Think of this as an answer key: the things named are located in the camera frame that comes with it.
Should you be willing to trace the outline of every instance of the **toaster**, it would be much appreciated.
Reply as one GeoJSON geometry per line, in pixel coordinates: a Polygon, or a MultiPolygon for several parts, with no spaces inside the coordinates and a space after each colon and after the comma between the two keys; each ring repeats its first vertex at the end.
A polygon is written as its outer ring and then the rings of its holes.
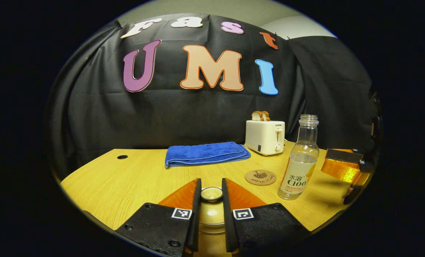
{"type": "Polygon", "coordinates": [[[245,146],[264,156],[284,151],[283,121],[246,121],[245,146]]]}

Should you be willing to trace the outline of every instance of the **cork coaster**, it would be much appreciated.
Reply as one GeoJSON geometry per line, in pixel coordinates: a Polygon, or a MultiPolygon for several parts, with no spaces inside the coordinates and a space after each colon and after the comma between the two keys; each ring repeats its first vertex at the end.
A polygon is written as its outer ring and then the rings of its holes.
{"type": "Polygon", "coordinates": [[[246,173],[245,179],[254,185],[267,186],[276,181],[276,174],[266,170],[253,170],[246,173]]]}

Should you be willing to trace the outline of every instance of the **plastic bottle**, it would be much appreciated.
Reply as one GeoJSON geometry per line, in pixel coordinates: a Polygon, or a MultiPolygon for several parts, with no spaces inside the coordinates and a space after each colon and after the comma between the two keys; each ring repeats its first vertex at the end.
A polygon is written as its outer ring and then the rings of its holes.
{"type": "Polygon", "coordinates": [[[297,199],[302,194],[319,157],[317,115],[302,114],[299,122],[299,137],[290,150],[286,173],[277,192],[285,200],[297,199]]]}

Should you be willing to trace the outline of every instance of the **blue towel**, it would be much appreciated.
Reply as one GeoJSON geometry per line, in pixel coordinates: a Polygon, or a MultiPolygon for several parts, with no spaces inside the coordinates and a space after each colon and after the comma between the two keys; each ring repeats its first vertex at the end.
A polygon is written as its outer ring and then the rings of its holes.
{"type": "Polygon", "coordinates": [[[166,153],[165,169],[175,166],[194,166],[245,160],[250,153],[235,142],[206,145],[170,146],[166,153]]]}

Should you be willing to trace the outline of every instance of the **wooden table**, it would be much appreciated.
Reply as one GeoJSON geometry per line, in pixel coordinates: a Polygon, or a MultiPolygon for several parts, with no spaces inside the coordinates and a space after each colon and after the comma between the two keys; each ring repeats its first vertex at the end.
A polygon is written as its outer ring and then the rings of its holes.
{"type": "MultiPolygon", "coordinates": [[[[312,231],[347,208],[343,200],[350,184],[320,171],[326,154],[326,150],[320,150],[314,173],[302,195],[296,200],[280,198],[276,192],[293,144],[285,141],[284,152],[274,156],[262,156],[249,150],[251,157],[243,161],[169,169],[164,167],[167,149],[114,149],[77,169],[61,185],[80,209],[90,212],[116,230],[143,203],[158,203],[195,178],[201,178],[202,187],[220,187],[222,178],[227,177],[267,204],[283,204],[312,231]],[[117,159],[120,155],[127,155],[128,158],[117,159]],[[268,186],[250,184],[245,180],[245,173],[256,169],[274,172],[276,182],[268,186]]],[[[200,252],[195,253],[196,257],[231,256],[225,251],[225,234],[200,232],[199,249],[200,252]]]]}

